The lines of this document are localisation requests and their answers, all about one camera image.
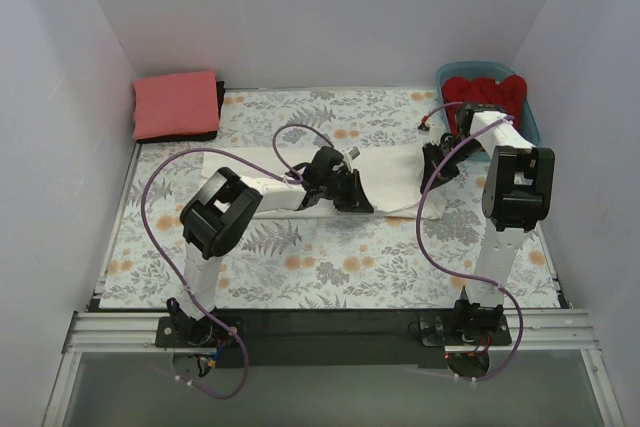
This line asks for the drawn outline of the white t shirt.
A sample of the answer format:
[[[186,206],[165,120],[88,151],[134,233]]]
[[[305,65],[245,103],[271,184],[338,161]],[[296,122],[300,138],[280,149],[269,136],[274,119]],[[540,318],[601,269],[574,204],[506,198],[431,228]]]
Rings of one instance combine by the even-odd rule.
[[[318,148],[283,147],[279,152],[290,165],[310,162]],[[222,150],[246,159],[277,175],[282,175],[286,167],[277,159],[272,147],[223,148]],[[382,217],[403,217],[415,219],[421,198],[420,187],[424,173],[424,159],[418,144],[391,147],[365,147],[354,161],[359,170],[364,192],[375,211],[371,215]],[[240,176],[266,177],[266,175],[225,156],[213,153],[203,154],[199,186],[221,167],[228,167]],[[438,187],[428,193],[421,218],[439,220],[446,207],[446,188]],[[301,212],[266,211],[258,213],[255,219],[317,219],[345,216],[336,211],[330,201],[321,200],[316,206]]]

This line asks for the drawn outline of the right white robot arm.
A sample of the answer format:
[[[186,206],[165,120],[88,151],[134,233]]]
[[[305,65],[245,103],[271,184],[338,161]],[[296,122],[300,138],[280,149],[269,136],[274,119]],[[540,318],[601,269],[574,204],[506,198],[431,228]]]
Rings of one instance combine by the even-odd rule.
[[[420,192],[427,195],[453,180],[459,164],[478,151],[491,158],[481,206],[485,234],[474,270],[453,308],[419,318],[427,346],[500,345],[510,342],[504,318],[506,283],[516,254],[549,212],[555,154],[527,141],[513,118],[491,104],[456,103],[457,131],[422,147],[424,173]]]

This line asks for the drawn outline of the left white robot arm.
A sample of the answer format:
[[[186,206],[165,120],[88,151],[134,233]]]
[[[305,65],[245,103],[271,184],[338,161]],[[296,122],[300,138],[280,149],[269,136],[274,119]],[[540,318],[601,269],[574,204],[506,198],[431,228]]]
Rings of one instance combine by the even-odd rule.
[[[285,182],[240,176],[221,167],[204,183],[181,213],[187,286],[167,301],[170,318],[188,345],[200,347],[211,339],[214,323],[206,314],[215,308],[223,257],[236,247],[256,214],[303,211],[321,200],[330,201],[338,212],[374,212],[352,166],[359,155],[357,148],[340,152],[324,146],[311,162],[290,167],[287,175],[292,179]]]

